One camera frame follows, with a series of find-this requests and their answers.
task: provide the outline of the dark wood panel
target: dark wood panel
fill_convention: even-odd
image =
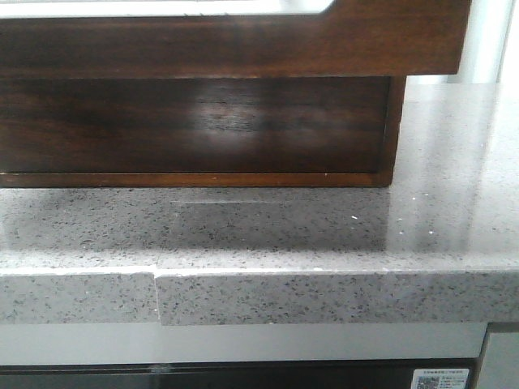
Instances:
[[[389,78],[0,83],[3,173],[373,173]]]
[[[391,184],[394,173],[406,81],[406,77],[391,78],[386,127],[384,131],[384,141],[380,151],[380,166],[378,169],[380,176],[383,177],[385,186]]]
[[[0,77],[455,73],[470,0],[336,0],[323,14],[0,20]]]

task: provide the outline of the wooden base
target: wooden base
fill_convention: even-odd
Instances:
[[[403,77],[0,82],[0,186],[386,186]]]

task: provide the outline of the wood grain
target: wood grain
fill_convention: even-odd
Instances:
[[[336,0],[319,15],[0,20],[0,78],[457,72],[470,0]]]
[[[0,83],[3,173],[374,173],[389,78]]]

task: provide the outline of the speckled stone surface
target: speckled stone surface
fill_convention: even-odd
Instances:
[[[519,321],[519,274],[158,278],[164,324]]]
[[[95,272],[111,306],[102,276],[144,271],[164,324],[519,321],[517,112],[512,89],[408,88],[386,189],[1,190],[0,279]],[[88,321],[24,306],[17,323]],[[93,317],[159,320],[142,308]]]
[[[152,273],[0,277],[0,323],[157,320]]]

